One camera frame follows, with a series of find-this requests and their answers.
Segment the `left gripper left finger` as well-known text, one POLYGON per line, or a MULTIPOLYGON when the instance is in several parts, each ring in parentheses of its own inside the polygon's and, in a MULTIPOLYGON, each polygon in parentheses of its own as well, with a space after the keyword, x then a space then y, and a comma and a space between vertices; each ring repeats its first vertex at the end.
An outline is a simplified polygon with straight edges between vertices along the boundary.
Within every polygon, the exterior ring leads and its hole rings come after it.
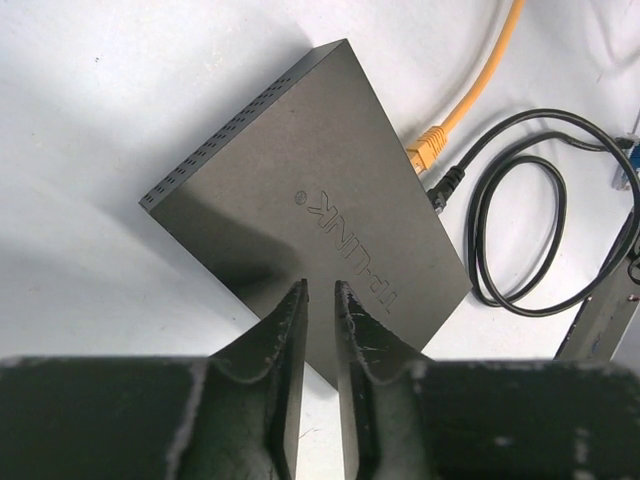
POLYGON ((306 280, 295 282, 269 315, 194 365, 173 478, 294 478, 308 302, 306 280))

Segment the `black network switch box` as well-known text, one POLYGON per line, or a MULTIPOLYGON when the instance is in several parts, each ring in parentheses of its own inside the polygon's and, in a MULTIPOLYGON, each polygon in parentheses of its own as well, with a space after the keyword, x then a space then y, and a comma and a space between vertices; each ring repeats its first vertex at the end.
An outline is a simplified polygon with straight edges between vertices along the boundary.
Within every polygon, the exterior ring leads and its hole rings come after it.
POLYGON ((258 316, 306 280, 306 359, 330 384, 337 281, 416 349, 470 290, 345 39, 310 50, 140 204, 258 316))

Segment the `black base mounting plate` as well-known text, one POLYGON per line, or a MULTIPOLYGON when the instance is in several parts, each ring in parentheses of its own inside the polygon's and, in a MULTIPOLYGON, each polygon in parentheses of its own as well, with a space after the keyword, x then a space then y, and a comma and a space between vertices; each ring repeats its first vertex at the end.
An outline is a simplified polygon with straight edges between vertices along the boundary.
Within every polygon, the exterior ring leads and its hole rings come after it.
POLYGON ((554 355, 560 361, 610 361, 639 307, 639 236, 621 264, 582 303, 554 355))

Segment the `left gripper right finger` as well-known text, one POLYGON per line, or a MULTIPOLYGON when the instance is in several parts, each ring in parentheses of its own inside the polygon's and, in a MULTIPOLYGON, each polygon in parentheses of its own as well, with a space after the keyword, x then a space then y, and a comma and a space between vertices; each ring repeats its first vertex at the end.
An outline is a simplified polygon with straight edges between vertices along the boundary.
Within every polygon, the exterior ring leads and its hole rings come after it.
POLYGON ((427 360, 335 284, 338 393, 347 479, 435 479, 414 373, 427 360))

